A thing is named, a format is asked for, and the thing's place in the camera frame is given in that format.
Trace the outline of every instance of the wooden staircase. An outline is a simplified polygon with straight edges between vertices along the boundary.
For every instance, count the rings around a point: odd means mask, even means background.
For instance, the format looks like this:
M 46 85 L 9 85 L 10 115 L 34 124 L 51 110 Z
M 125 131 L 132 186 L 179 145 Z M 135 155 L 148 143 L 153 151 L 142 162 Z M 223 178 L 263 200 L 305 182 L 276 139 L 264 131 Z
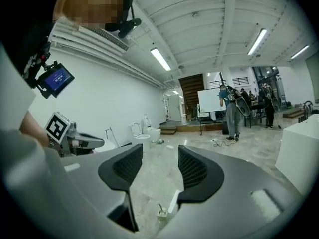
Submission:
M 160 127 L 160 134 L 162 135 L 174 135 L 176 134 L 177 129 L 176 126 L 175 127 Z
M 197 92 L 205 89 L 203 74 L 182 78 L 179 82 L 184 94 L 186 113 L 196 114 L 194 113 L 194 109 L 196 109 L 198 104 Z

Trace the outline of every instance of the blue shirt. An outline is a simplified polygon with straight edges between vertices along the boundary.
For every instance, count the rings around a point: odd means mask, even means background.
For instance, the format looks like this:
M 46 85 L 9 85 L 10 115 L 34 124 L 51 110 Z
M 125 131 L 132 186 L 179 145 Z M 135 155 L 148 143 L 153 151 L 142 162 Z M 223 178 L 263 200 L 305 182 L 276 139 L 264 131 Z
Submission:
M 223 89 L 223 90 L 219 91 L 219 98 L 220 99 L 221 98 L 224 99 L 226 107 L 229 105 L 230 102 L 228 100 L 228 92 L 227 92 L 227 90 Z

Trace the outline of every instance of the white toilet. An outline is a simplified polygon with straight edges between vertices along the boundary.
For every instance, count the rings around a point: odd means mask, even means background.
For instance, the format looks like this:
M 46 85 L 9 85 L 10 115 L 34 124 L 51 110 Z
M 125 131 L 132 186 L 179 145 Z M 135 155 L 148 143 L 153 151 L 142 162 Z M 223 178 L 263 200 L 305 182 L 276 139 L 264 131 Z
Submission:
M 150 117 L 144 114 L 144 134 L 151 136 L 151 141 L 158 141 L 160 139 L 160 129 L 153 128 Z
M 143 151 L 148 150 L 150 146 L 151 136 L 147 134 L 142 134 L 142 129 L 140 124 L 137 122 L 134 122 L 131 126 L 131 132 L 132 132 L 132 144 L 143 144 Z

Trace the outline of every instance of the jeans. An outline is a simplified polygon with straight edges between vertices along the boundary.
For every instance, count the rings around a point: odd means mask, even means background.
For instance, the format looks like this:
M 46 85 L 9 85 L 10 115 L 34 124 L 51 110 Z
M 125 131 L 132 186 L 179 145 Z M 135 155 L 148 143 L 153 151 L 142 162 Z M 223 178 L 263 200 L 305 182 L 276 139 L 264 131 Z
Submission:
M 226 121 L 229 132 L 229 137 L 240 135 L 240 119 L 241 113 L 235 102 L 229 103 L 226 107 Z

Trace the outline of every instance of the white ceiling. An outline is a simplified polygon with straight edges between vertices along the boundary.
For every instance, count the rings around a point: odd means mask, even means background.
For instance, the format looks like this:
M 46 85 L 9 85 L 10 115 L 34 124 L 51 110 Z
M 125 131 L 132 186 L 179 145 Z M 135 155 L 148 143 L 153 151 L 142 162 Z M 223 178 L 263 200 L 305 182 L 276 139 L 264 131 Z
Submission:
M 143 24 L 130 34 L 123 58 L 161 82 L 219 71 L 220 65 L 287 65 L 306 44 L 311 47 L 300 58 L 318 49 L 294 0 L 135 0 L 134 9 Z M 248 56 L 261 28 L 268 32 Z M 151 55 L 154 47 L 172 71 L 166 72 Z

